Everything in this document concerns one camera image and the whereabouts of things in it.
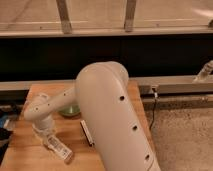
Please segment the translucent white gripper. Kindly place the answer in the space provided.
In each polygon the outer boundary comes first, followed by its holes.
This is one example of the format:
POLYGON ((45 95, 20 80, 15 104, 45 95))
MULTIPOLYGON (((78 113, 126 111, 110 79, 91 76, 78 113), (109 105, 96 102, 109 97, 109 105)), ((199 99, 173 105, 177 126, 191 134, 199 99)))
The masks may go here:
POLYGON ((49 138, 51 136, 53 136, 54 133, 55 133, 54 129, 43 129, 43 130, 41 130, 41 129, 34 127, 33 130, 34 130, 35 134, 41 139, 41 141, 44 145, 49 144, 49 142, 48 142, 49 138))

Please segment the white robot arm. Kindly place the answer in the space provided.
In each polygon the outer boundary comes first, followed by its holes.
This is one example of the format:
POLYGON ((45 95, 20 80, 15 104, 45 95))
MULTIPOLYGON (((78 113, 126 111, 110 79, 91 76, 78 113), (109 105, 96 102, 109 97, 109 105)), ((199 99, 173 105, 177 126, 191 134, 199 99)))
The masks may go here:
POLYGON ((106 171, 161 171, 128 95, 128 80, 118 62, 89 64, 64 92, 49 99, 39 95, 24 117, 41 128, 51 113, 77 103, 106 171))

